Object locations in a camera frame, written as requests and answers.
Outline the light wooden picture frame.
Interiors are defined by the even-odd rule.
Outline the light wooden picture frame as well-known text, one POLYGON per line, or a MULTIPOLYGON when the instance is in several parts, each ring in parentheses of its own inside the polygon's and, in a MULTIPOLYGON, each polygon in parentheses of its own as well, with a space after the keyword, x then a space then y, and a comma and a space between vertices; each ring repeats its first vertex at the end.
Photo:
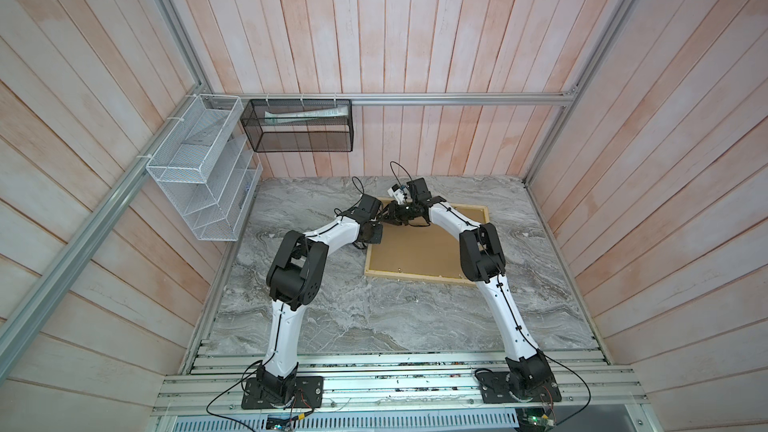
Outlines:
POLYGON ((384 223, 381 243, 367 249, 364 274, 391 280, 473 284, 461 266, 458 237, 434 223, 428 227, 384 223))

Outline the brown cardboard backing board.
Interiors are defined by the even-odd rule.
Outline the brown cardboard backing board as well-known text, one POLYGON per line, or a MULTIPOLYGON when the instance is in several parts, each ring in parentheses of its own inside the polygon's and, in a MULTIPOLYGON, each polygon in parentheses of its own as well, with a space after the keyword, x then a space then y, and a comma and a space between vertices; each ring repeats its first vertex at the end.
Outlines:
POLYGON ((497 271, 501 246, 495 227, 438 199, 426 204, 387 202, 380 214, 381 242, 366 259, 369 276, 468 285, 497 271))

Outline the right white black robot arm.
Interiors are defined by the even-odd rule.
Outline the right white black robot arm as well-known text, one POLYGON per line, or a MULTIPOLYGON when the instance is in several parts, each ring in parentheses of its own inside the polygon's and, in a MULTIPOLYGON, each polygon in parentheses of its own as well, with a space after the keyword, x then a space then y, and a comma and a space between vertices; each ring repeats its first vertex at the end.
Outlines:
POLYGON ((426 203, 386 205, 380 220, 407 225, 421 217, 437 225, 458 242, 464 276, 477 286, 490 308, 502 337, 509 393, 520 401, 538 399, 544 392, 559 396, 556 379, 544 352, 531 336, 515 304, 506 275, 506 257, 496 227, 474 221, 438 198, 426 203))

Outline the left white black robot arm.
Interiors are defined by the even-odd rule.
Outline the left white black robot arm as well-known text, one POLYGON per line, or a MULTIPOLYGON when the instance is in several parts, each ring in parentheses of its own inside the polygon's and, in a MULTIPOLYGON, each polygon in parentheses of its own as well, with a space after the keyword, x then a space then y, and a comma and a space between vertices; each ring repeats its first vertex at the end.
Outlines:
POLYGON ((287 402, 293 396, 298 370, 298 341, 307 306, 320 291, 328 257, 350 245, 378 244, 383 225, 338 216, 312 231, 289 231, 268 270, 272 324, 267 352, 255 374, 256 384, 287 402))

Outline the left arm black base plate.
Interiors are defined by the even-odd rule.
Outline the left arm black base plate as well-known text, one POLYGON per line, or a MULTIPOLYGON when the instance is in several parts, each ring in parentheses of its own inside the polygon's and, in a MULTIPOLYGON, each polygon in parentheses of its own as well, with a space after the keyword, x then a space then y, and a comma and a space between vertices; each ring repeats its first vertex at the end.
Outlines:
POLYGON ((277 409, 285 406, 320 408, 324 391, 322 376, 298 376, 288 379, 250 378, 245 382, 241 401, 244 410, 277 409))

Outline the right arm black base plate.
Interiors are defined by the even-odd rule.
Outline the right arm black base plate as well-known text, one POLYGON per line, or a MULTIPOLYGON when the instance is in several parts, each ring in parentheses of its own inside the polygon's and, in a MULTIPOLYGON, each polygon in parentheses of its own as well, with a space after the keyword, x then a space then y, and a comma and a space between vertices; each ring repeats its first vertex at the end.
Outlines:
POLYGON ((485 404, 504 403, 557 403, 562 401, 559 386, 554 382, 531 385, 511 371, 492 371, 479 368, 473 372, 485 404))

